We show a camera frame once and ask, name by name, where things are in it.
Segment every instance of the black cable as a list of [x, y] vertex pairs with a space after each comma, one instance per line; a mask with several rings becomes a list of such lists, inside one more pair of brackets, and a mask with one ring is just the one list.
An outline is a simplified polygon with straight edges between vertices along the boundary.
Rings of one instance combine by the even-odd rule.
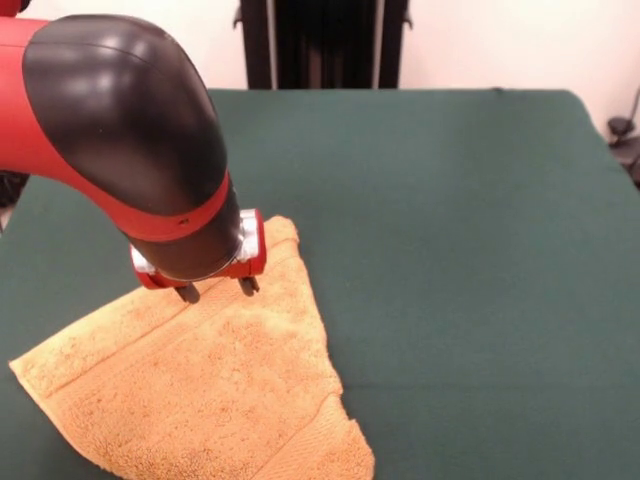
[[631, 115], [629, 115], [629, 119], [633, 121], [636, 117], [636, 113], [638, 111], [638, 103], [640, 102], [640, 87], [636, 90], [636, 98], [633, 100], [633, 108], [631, 109]]

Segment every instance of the towel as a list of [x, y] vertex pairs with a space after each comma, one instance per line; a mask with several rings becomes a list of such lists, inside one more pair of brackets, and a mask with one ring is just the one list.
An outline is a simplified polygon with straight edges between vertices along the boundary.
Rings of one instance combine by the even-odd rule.
[[81, 455], [138, 479], [371, 479], [298, 234], [266, 223], [261, 290], [198, 283], [200, 302], [136, 289], [10, 363]]

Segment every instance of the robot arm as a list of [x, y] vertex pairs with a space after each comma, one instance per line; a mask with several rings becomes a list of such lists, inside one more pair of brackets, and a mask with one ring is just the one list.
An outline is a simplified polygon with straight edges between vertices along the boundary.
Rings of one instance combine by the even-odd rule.
[[0, 0], [0, 17], [15, 17], [23, 12], [31, 0]]
[[164, 31], [114, 15], [0, 18], [0, 66], [0, 169], [93, 200], [146, 287], [262, 273], [262, 218], [240, 211], [215, 108]]

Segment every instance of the green table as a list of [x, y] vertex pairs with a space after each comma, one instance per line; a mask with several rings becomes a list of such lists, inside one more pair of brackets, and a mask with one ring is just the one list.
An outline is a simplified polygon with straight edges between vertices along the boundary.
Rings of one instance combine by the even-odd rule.
[[[283, 214], [386, 479], [640, 478], [640, 206], [566, 92], [212, 92], [244, 206]], [[33, 179], [0, 240], [9, 360], [137, 283]], [[111, 478], [0, 378], [10, 478]]]

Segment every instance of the white wall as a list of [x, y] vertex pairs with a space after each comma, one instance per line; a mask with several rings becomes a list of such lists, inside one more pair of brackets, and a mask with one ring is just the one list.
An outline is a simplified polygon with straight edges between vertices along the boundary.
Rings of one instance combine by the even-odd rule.
[[51, 20], [78, 13], [144, 18], [165, 29], [211, 87], [247, 88], [242, 27], [232, 28], [239, 0], [32, 0], [21, 15]]
[[[594, 124], [626, 113], [640, 83], [640, 0], [410, 0], [401, 88], [565, 88]], [[33, 0], [26, 16], [124, 13], [180, 42], [207, 85], [246, 88], [239, 0]]]
[[606, 120], [640, 84], [639, 0], [410, 0], [402, 88], [565, 88]]

